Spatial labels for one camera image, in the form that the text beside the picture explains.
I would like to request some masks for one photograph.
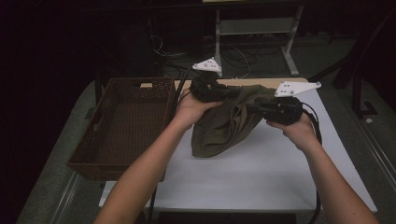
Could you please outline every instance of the white table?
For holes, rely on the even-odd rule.
[[[277,88],[280,79],[222,80]],[[316,91],[297,96],[316,110],[323,146],[351,187],[377,211]],[[240,144],[210,159],[191,155],[191,133],[183,136],[159,184],[155,209],[294,213],[314,210],[316,188],[305,157],[278,129],[263,120]],[[107,182],[99,205],[114,182]]]

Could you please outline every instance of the folded garment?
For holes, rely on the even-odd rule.
[[[262,120],[262,115],[249,112],[246,104],[253,104],[258,97],[270,101],[276,89],[261,85],[240,88],[236,98],[207,110],[195,123],[191,138],[192,156],[208,158],[220,154],[245,140]]]

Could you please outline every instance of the brown basket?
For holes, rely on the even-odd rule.
[[[169,78],[111,79],[67,165],[88,180],[117,180],[169,123],[174,96]]]

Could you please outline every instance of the white bracket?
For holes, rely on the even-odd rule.
[[[195,70],[209,71],[209,72],[221,72],[221,66],[214,60],[214,58],[208,59],[201,63],[195,63],[192,66]]]
[[[321,87],[320,82],[292,82],[282,81],[275,92],[275,97],[287,97],[300,94],[305,91],[311,91]]]

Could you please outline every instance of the fabric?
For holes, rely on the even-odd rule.
[[[243,86],[236,98],[206,111],[192,131],[192,156],[213,157],[245,140],[262,120],[262,115],[249,112],[246,104],[253,104],[258,97],[270,101],[275,92],[261,85]]]

